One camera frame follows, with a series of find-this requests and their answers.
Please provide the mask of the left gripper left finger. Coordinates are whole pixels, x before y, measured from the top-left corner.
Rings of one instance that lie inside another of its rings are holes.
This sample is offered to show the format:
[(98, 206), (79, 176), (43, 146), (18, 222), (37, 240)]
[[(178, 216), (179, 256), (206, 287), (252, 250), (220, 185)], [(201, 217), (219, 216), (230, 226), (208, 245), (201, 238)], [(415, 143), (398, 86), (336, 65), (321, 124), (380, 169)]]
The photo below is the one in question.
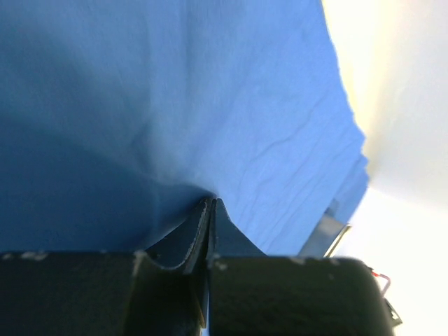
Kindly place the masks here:
[(1, 254), (2, 335), (199, 335), (212, 210), (147, 250)]

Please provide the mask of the blue surgical cloth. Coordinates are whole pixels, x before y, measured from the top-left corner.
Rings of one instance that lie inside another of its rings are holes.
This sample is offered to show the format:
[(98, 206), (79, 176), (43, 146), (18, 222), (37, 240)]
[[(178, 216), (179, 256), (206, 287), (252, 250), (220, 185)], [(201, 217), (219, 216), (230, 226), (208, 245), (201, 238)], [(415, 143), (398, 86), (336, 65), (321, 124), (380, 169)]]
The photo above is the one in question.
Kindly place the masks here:
[(1, 250), (146, 249), (203, 198), (271, 255), (368, 185), (320, 1), (2, 1)]

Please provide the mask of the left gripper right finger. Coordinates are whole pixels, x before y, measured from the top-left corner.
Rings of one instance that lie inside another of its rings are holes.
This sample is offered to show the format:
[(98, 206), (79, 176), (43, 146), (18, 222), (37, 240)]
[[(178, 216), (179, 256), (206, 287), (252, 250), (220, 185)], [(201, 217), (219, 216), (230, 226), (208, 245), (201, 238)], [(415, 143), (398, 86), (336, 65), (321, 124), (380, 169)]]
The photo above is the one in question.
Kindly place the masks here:
[(392, 335), (402, 324), (380, 273), (357, 259), (265, 255), (221, 199), (206, 259), (211, 335)]

